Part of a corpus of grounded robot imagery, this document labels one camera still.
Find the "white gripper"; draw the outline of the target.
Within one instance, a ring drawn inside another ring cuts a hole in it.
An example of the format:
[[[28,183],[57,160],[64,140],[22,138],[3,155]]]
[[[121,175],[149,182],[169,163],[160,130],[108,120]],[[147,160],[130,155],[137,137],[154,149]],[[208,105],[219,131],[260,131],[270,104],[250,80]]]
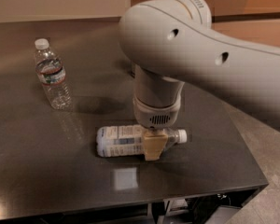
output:
[[[178,117],[181,97],[167,107],[153,107],[133,98],[133,111],[137,122],[146,128],[164,129],[172,127]],[[168,141],[164,130],[148,130],[143,134],[143,151],[146,161],[156,161]]]

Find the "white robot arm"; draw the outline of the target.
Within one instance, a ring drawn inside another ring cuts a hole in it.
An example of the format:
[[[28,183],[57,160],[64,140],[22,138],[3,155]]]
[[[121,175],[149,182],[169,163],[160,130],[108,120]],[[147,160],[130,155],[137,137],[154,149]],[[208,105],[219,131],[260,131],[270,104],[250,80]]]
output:
[[[175,124],[185,83],[209,91],[280,132],[280,48],[214,31],[204,0],[151,0],[119,21],[135,65],[134,115],[146,128]]]

